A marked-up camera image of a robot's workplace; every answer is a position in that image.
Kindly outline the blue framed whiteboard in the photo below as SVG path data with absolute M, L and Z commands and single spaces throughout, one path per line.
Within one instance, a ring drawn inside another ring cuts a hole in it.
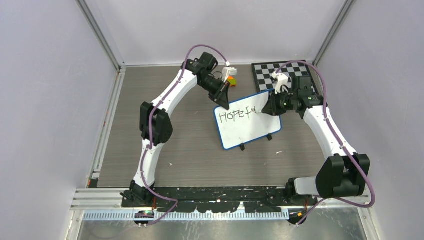
M 223 149 L 237 148 L 282 130 L 280 116 L 256 114 L 268 98 L 269 92 L 263 91 L 231 102 L 229 110 L 221 106 L 213 110 Z

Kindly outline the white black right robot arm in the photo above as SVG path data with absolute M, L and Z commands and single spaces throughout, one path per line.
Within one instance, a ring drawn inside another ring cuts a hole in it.
M 287 202 L 299 205 L 306 195 L 323 199 L 362 195 L 366 181 L 361 172 L 369 172 L 370 159 L 348 144 L 332 120 L 324 97 L 315 93 L 311 77 L 289 78 L 283 73 L 273 73 L 271 77 L 276 80 L 275 89 L 269 92 L 261 113 L 270 116 L 281 116 L 288 111 L 298 113 L 312 130 L 325 158 L 316 176 L 289 180 Z

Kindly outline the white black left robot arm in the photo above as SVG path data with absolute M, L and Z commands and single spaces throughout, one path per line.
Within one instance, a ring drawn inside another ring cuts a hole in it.
M 208 92 L 212 102 L 226 110 L 229 109 L 228 78 L 235 75 L 237 69 L 227 61 L 221 71 L 221 77 L 216 78 L 213 70 L 217 66 L 217 59 L 208 52 L 204 52 L 200 58 L 185 59 L 171 84 L 155 100 L 141 104 L 140 162 L 129 190 L 122 194 L 125 199 L 135 201 L 141 207 L 148 207 L 153 202 L 151 191 L 155 183 L 156 167 L 162 148 L 173 134 L 171 116 L 189 91 L 195 86 L 200 86 Z

